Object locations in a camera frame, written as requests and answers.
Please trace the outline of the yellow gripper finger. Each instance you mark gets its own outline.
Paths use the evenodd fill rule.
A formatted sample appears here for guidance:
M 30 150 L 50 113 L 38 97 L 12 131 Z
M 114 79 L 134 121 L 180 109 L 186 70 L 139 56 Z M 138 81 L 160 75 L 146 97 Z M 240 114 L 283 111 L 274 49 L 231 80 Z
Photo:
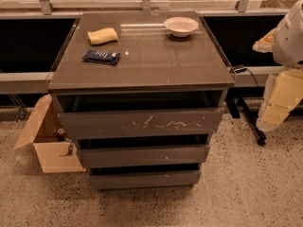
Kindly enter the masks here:
M 261 131 L 273 131 L 286 119 L 286 112 L 277 107 L 262 105 L 258 112 L 257 128 Z
M 253 50 L 260 53 L 272 53 L 276 29 L 273 28 L 253 45 Z

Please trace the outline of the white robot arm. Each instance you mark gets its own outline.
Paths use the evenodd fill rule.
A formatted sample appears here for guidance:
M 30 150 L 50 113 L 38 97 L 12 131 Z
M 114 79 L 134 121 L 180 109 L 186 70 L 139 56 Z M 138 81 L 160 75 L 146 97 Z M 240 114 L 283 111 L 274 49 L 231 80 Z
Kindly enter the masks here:
M 303 0 L 297 1 L 276 28 L 254 43 L 260 53 L 273 53 L 285 71 L 270 75 L 265 83 L 257 128 L 273 131 L 303 100 Z

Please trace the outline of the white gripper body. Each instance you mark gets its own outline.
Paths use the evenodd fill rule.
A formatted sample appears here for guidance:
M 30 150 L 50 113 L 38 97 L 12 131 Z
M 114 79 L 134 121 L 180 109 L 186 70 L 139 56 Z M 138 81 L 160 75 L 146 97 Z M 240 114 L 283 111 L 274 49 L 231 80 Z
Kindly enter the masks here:
M 303 71 L 290 69 L 276 77 L 265 117 L 287 117 L 303 99 Z

